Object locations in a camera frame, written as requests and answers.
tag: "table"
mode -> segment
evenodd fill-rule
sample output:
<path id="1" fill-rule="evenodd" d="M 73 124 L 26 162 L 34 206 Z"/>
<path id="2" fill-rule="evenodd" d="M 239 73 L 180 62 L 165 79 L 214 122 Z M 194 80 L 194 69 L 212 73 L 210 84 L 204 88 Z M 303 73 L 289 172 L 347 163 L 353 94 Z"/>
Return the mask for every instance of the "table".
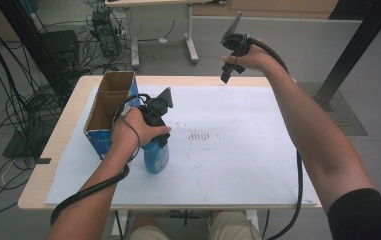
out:
<path id="1" fill-rule="evenodd" d="M 187 5 L 187 12 L 185 13 L 187 18 L 187 33 L 185 34 L 187 48 L 189 49 L 190 59 L 197 63 L 199 57 L 197 56 L 196 48 L 193 43 L 192 36 L 192 3 L 204 3 L 209 0 L 117 0 L 113 2 L 106 1 L 106 6 L 110 8 L 123 8 L 127 17 L 128 23 L 128 31 L 131 38 L 131 64 L 137 69 L 140 65 L 139 52 L 138 52 L 138 40 L 134 34 L 133 30 L 133 15 L 132 15 L 132 7 L 141 8 L 146 11 L 144 14 L 144 18 L 152 18 L 155 19 L 157 15 L 154 15 L 156 11 L 162 11 L 165 14 L 164 9 L 156 9 L 157 6 L 165 6 L 165 5 Z"/>
<path id="2" fill-rule="evenodd" d="M 206 77 L 206 76 L 136 76 L 137 83 L 139 86 L 145 85 L 159 85 L 159 86 L 224 86 L 222 81 L 217 76 Z M 51 135 L 46 148 L 44 149 L 41 158 L 51 158 L 49 164 L 37 164 L 35 167 L 27 186 L 25 187 L 21 197 L 18 201 L 18 206 L 23 209 L 34 209 L 34 210 L 44 210 L 53 209 L 55 205 L 46 204 L 46 198 L 50 191 L 50 187 L 55 179 L 55 172 L 58 167 L 59 161 L 62 157 L 63 152 L 66 149 L 68 142 L 71 139 L 74 128 L 80 118 L 81 113 L 85 107 L 87 99 L 95 86 L 97 86 L 102 79 L 102 76 L 84 76 L 80 78 L 73 94 L 70 97 L 68 104 L 66 105 L 61 118 L 59 119 L 56 128 Z M 232 81 L 228 84 L 229 86 L 258 86 L 258 87 L 269 87 L 268 81 L 262 77 L 233 77 Z M 203 206 L 188 206 L 179 204 L 175 205 L 174 208 L 178 209 L 208 209 L 209 207 L 214 207 L 209 204 Z M 113 205 L 114 209 L 126 209 L 129 206 Z M 153 206 L 148 205 L 146 207 L 132 206 L 131 209 L 168 209 L 169 206 Z M 221 205 L 221 208 L 262 208 L 260 205 Z"/>

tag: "table leg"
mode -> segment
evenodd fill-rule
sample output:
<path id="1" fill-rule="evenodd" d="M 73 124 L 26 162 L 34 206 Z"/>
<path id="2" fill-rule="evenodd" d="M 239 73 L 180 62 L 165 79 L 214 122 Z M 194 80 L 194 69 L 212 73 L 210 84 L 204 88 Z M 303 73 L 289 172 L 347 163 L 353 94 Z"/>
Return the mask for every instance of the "table leg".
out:
<path id="1" fill-rule="evenodd" d="M 186 43 L 187 47 L 189 49 L 190 53 L 190 59 L 194 62 L 197 63 L 199 60 L 199 57 L 197 56 L 196 48 L 194 47 L 193 43 L 193 36 L 192 36 L 192 17 L 193 17 L 193 6 L 191 3 L 187 4 L 187 33 L 185 34 L 186 37 Z"/>
<path id="2" fill-rule="evenodd" d="M 128 34 L 130 35 L 130 42 L 131 42 L 131 65 L 133 66 L 134 69 L 137 69 L 140 66 L 140 59 L 138 55 L 138 40 L 137 40 L 137 37 L 134 36 L 133 18 L 131 16 L 130 8 L 125 7 L 124 11 L 127 17 Z"/>

